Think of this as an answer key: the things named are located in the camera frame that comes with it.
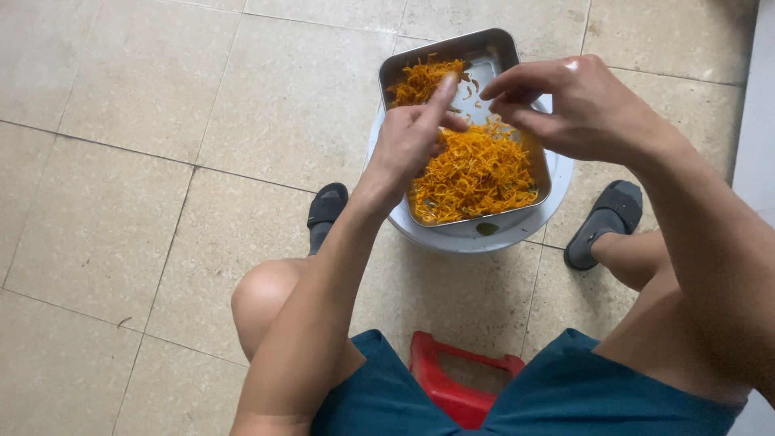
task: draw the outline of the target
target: stainless steel tray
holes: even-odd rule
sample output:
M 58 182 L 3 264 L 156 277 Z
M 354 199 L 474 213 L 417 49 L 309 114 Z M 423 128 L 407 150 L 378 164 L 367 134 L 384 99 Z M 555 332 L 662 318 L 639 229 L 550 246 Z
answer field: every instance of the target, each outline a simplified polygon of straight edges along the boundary
M 430 54 L 436 54 L 434 59 L 438 61 L 451 61 L 453 59 L 462 59 L 470 66 L 466 69 L 471 79 L 479 82 L 479 92 L 484 90 L 493 78 L 519 64 L 519 55 L 514 37 L 503 29 L 486 29 L 478 32 L 468 33 L 467 35 L 456 36 L 448 40 L 432 43 L 414 50 L 395 54 L 382 63 L 379 72 L 380 89 L 382 93 L 382 103 L 387 112 L 393 105 L 393 94 L 387 92 L 388 86 L 398 83 L 404 78 L 401 71 L 404 67 L 412 67 L 421 61 L 425 63 Z M 471 88 L 474 95 L 463 100 L 468 96 L 466 87 Z M 462 81 L 457 88 L 457 95 L 452 102 L 452 106 L 460 109 L 461 116 L 470 115 L 470 121 L 475 124 L 484 124 L 487 116 L 490 115 L 487 106 L 488 102 L 481 102 L 476 88 L 471 82 Z M 512 138 L 518 139 L 518 133 L 514 132 Z M 510 209 L 501 213 L 477 216 L 468 220 L 453 221 L 450 223 L 426 223 L 421 217 L 415 215 L 415 202 L 412 198 L 414 189 L 410 189 L 406 195 L 409 205 L 409 212 L 412 219 L 423 227 L 441 227 L 451 226 L 453 224 L 464 223 L 466 221 L 482 220 L 494 215 L 505 215 L 518 210 L 529 209 L 541 204 L 552 189 L 552 179 L 549 176 L 549 167 L 546 164 L 546 155 L 543 147 L 536 145 L 533 149 L 528 149 L 528 160 L 530 161 L 530 174 L 536 183 L 538 197 L 535 202 L 529 206 L 523 206 L 516 209 Z

